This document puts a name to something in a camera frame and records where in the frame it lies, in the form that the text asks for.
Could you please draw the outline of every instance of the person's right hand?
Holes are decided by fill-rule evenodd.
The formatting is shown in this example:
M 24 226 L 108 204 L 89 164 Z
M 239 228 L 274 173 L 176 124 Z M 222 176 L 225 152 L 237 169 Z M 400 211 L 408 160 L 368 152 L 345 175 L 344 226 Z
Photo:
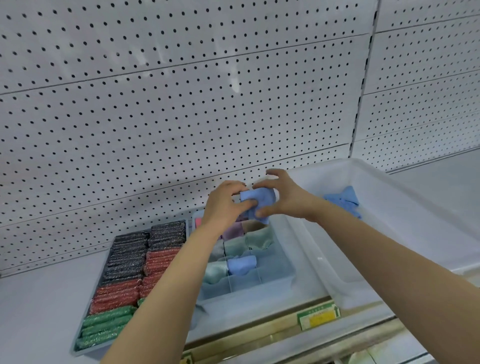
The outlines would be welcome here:
M 267 170 L 267 174 L 277 176 L 275 180 L 264 180 L 253 185 L 253 188 L 275 188 L 280 198 L 271 206 L 265 206 L 256 213 L 257 217 L 265 218 L 275 214 L 285 214 L 295 218 L 305 218 L 315 222 L 316 213 L 325 202 L 298 186 L 288 175 L 286 170 Z

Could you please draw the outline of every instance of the pegboard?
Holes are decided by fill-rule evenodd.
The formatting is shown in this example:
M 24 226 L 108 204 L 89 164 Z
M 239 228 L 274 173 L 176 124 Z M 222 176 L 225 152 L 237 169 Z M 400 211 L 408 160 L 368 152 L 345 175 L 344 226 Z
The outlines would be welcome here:
M 364 95 L 355 141 L 480 111 L 480 72 Z
M 477 14 L 479 0 L 382 0 L 377 32 Z
M 353 144 L 352 157 L 395 170 L 480 145 L 480 114 L 461 115 Z
M 371 32 L 376 0 L 0 2 L 0 92 Z
M 0 228 L 2 276 L 108 249 L 115 235 L 190 218 L 223 180 L 251 186 L 267 168 L 294 168 L 348 156 L 349 144 L 243 168 Z
M 480 16 L 377 33 L 364 92 L 384 91 L 479 68 Z
M 1 96 L 1 225 L 350 143 L 369 38 Z

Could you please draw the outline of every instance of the forearm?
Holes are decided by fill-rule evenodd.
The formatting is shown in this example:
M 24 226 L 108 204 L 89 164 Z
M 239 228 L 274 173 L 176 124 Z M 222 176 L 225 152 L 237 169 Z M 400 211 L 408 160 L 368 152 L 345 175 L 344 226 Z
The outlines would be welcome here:
M 343 209 L 323 199 L 317 205 L 315 220 L 439 362 L 477 360 L 476 287 Z
M 195 230 L 102 359 L 102 364 L 180 360 L 202 278 L 218 233 Z

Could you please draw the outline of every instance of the person's left arm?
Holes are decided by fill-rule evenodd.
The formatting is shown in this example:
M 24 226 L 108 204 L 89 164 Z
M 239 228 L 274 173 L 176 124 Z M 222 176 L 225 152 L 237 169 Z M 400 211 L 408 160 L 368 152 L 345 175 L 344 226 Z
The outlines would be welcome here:
M 256 204 L 254 200 L 232 201 L 232 195 L 246 190 L 242 182 L 225 181 L 212 191 L 201 226 L 172 260 L 101 364 L 178 364 L 213 246 L 238 215 Z

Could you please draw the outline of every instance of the green cloth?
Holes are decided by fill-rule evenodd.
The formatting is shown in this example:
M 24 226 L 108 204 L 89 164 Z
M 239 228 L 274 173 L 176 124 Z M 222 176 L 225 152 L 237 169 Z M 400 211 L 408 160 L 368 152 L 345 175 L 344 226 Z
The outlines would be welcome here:
M 97 334 L 102 331 L 107 331 L 118 326 L 126 325 L 132 317 L 133 315 L 121 316 L 114 318 L 113 320 L 103 322 L 101 324 L 89 326 L 82 329 L 82 337 Z
M 207 264 L 203 282 L 208 284 L 215 284 L 227 275 L 228 266 L 226 261 L 211 262 Z
M 97 324 L 101 324 L 102 322 L 110 321 L 114 318 L 125 316 L 125 315 L 132 315 L 137 308 L 133 306 L 123 306 L 116 308 L 114 310 L 101 312 L 99 314 L 90 315 L 85 317 L 82 327 L 93 326 Z
M 273 243 L 272 230 L 268 226 L 266 228 L 251 231 L 245 234 L 247 247 L 252 250 L 264 250 Z
M 108 331 L 99 332 L 98 334 L 89 335 L 85 336 L 84 338 L 77 339 L 77 341 L 75 342 L 76 349 L 78 351 L 94 345 L 101 344 L 106 341 L 113 340 L 120 334 L 124 327 L 125 325 L 118 326 Z
M 239 236 L 238 238 L 233 238 L 223 242 L 223 246 L 225 247 L 225 255 L 226 256 L 238 256 L 242 255 L 243 252 L 248 250 L 248 246 L 246 243 L 246 235 Z

